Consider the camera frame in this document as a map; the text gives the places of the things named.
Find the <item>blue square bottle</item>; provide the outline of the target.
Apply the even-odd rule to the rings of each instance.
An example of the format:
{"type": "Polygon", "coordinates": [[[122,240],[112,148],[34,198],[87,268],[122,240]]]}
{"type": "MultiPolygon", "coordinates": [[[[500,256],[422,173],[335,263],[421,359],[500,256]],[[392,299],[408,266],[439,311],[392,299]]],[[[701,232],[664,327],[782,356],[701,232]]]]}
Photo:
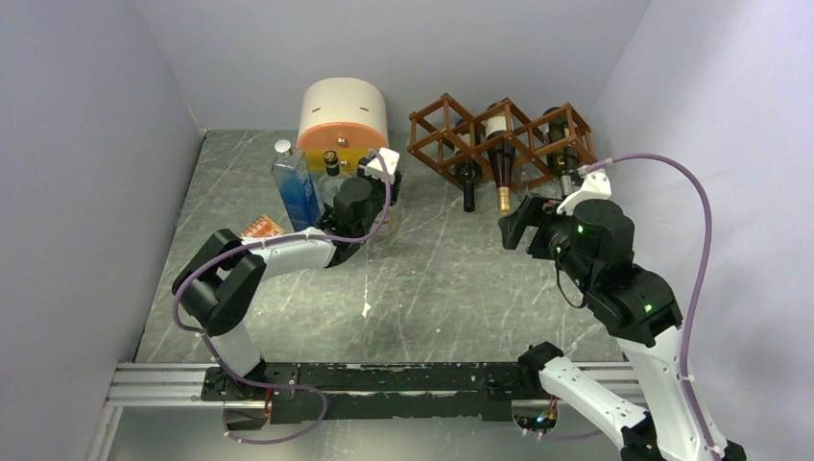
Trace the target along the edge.
{"type": "Polygon", "coordinates": [[[294,231],[315,227],[323,211],[302,150],[288,139],[275,145],[272,175],[294,231]]]}

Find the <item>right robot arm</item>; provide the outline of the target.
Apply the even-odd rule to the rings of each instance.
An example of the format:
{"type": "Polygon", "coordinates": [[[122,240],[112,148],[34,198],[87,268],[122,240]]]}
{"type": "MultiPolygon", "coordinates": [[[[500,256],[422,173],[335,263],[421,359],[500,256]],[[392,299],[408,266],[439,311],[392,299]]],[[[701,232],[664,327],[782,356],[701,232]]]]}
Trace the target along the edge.
{"type": "Polygon", "coordinates": [[[559,214],[552,201],[527,196],[498,221],[502,246],[517,247],[536,230],[526,252],[550,260],[582,293],[587,308],[626,354],[647,404],[639,406],[587,376],[549,342],[532,346],[518,362],[518,386],[528,397],[562,400],[595,425],[624,460],[743,460],[705,406],[686,390],[680,365],[685,325],[668,282],[634,263],[634,222],[609,200],[579,203],[559,214]]]}

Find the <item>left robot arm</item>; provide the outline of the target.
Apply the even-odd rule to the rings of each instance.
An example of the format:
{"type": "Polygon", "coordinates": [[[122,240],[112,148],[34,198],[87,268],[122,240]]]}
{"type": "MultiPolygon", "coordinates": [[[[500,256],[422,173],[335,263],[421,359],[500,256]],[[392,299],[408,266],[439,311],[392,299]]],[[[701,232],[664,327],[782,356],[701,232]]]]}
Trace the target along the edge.
{"type": "Polygon", "coordinates": [[[402,174],[367,159],[345,180],[317,224],[276,237],[241,237],[228,229],[210,235],[173,282],[177,326],[199,333],[227,372],[227,387],[250,400],[266,384],[266,361],[245,318],[259,285],[305,269],[336,267],[382,228],[397,202],[402,174]]]}

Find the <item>clear square bottle black cap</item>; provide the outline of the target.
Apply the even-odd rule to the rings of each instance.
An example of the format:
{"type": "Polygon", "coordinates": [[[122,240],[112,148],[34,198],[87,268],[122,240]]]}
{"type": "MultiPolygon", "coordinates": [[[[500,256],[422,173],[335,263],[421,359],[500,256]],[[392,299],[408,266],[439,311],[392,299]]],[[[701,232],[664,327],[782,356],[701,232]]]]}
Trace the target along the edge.
{"type": "Polygon", "coordinates": [[[330,207],[333,207],[335,196],[340,191],[343,183],[350,178],[350,175],[341,168],[338,154],[333,150],[324,152],[323,166],[324,174],[318,180],[317,192],[323,211],[327,211],[330,207]]]}

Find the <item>clear round glass bottle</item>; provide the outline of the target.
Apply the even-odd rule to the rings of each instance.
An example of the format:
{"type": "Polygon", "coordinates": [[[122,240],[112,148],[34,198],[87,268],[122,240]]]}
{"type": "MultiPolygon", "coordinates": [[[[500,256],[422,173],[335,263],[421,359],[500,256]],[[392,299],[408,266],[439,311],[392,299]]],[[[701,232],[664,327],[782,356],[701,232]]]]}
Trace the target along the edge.
{"type": "Polygon", "coordinates": [[[399,222],[399,212],[399,203],[392,203],[387,212],[380,211],[373,223],[373,226],[377,229],[375,235],[385,236],[395,233],[399,222]]]}

